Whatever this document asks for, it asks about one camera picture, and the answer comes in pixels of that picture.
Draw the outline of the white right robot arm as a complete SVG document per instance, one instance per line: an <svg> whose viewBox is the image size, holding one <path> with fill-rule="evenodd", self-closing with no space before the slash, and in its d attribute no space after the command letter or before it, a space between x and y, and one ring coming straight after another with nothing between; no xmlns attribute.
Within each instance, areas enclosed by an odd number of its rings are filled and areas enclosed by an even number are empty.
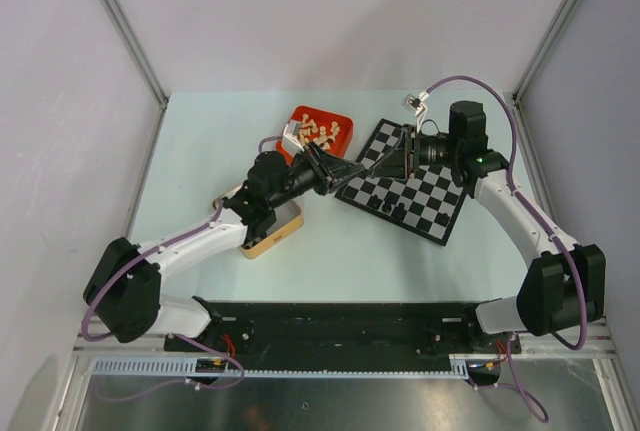
<svg viewBox="0 0 640 431"><path fill-rule="evenodd" d="M415 114L415 124L402 126L398 143L370 167L370 174L403 179L421 166L448 167L455 185L493 216L527 267L517 295L476 307L476 318L461 327L463 344L473 352L484 352L499 333L558 335L573 326L584 340L588 324L604 315L603 251L596 245L581 245L524 194L514 180L512 164L488 145L480 103L452 104L447 132L435 135L422 131L425 102L409 95L405 105Z"/></svg>

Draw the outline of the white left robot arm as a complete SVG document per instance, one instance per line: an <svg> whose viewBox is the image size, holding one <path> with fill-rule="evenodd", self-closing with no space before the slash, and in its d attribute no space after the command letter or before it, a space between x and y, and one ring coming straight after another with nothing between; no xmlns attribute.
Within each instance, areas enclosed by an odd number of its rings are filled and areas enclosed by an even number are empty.
<svg viewBox="0 0 640 431"><path fill-rule="evenodd" d="M121 237L106 247L83 292L88 309L82 336L98 341L89 331L91 318L97 317L108 336L123 344L156 332L185 336L202 351L214 348L221 327L205 302L167 296L164 285L219 253L264 239L280 206L309 191L332 194L366 173L364 165L315 144L292 161L277 151L260 153L234 194L222 197L213 214L193 228L142 244Z"/></svg>

